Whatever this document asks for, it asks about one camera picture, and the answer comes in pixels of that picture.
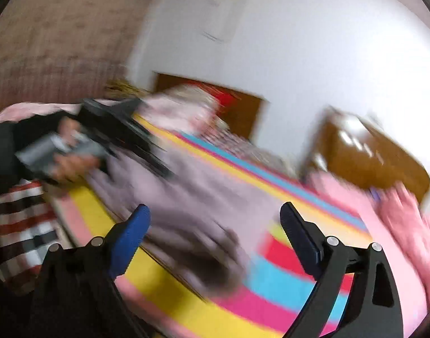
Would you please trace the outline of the black left sleeve forearm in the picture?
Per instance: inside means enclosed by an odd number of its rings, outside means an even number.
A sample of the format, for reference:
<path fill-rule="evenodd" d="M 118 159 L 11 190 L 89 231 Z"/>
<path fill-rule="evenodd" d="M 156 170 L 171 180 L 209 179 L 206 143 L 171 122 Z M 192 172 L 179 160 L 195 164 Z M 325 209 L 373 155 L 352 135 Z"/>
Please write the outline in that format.
<path fill-rule="evenodd" d="M 63 133 L 66 123 L 70 128 L 80 127 L 77 117 L 65 111 L 0 123 L 0 196 L 22 180 L 32 179 L 15 154 L 46 134 Z"/>

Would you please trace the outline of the left hand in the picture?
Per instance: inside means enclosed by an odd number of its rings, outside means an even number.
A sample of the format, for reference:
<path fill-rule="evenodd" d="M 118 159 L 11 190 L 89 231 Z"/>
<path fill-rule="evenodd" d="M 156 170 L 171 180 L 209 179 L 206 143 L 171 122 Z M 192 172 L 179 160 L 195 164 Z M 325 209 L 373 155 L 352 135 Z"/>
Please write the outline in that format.
<path fill-rule="evenodd" d="M 58 134 L 69 145 L 75 143 L 73 137 L 79 132 L 79 122 L 63 117 L 58 125 Z M 51 171 L 51 178 L 59 184 L 75 183 L 83 180 L 88 172 L 100 167 L 100 160 L 96 156 L 84 154 L 55 155 L 55 165 Z"/>

